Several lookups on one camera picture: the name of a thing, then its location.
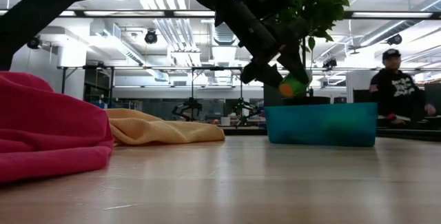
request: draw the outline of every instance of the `person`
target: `person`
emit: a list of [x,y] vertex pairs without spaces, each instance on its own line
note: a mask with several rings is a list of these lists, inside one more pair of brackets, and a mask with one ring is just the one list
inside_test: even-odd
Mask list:
[[397,116],[414,120],[424,115],[436,115],[433,105],[426,102],[422,92],[412,77],[400,71],[401,54],[397,49],[389,49],[382,55],[384,69],[371,80],[369,91],[378,104],[378,114],[392,124],[405,124]]

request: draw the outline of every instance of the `yellow towel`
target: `yellow towel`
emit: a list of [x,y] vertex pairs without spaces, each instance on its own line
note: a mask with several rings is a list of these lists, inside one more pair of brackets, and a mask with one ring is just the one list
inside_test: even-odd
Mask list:
[[164,121],[136,110],[106,110],[115,141],[142,145],[152,141],[181,144],[201,141],[223,141],[223,130],[211,124]]

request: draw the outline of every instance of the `wooden table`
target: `wooden table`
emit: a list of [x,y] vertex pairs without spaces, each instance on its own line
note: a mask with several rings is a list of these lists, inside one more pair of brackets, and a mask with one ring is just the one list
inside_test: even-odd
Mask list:
[[441,223],[441,144],[119,147],[106,170],[0,189],[0,223]]

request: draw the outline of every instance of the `blue plastic container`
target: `blue plastic container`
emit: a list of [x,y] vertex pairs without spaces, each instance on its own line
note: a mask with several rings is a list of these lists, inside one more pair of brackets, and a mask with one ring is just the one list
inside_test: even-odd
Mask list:
[[375,145],[376,103],[266,107],[265,118],[271,143]]

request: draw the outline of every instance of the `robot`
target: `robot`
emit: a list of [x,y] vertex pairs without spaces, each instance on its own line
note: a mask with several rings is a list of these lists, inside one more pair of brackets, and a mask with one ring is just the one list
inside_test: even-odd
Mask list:
[[[83,0],[21,0],[3,15],[0,70],[9,70],[14,53],[77,1]],[[299,37],[304,36],[307,25],[301,20],[286,24],[278,19],[289,7],[289,0],[197,1],[215,11],[215,25],[225,22],[240,40],[239,46],[253,56],[240,76],[243,83],[257,80],[277,88],[283,78],[276,67],[268,65],[275,56],[298,81],[308,83],[299,56]]]
[[[191,111],[190,116],[185,114],[186,110]],[[194,118],[194,110],[196,110],[196,116],[199,116],[199,112],[202,111],[202,104],[198,103],[198,101],[193,97],[190,97],[184,103],[174,106],[172,114],[183,117],[185,121],[195,121],[196,119]]]
[[[243,110],[248,110],[248,115],[243,115]],[[262,110],[252,105],[251,103],[244,101],[243,98],[238,99],[238,103],[234,107],[234,111],[236,112],[237,117],[239,118],[239,122],[237,123],[237,126],[246,126],[248,124],[248,119],[259,115],[262,113]]]

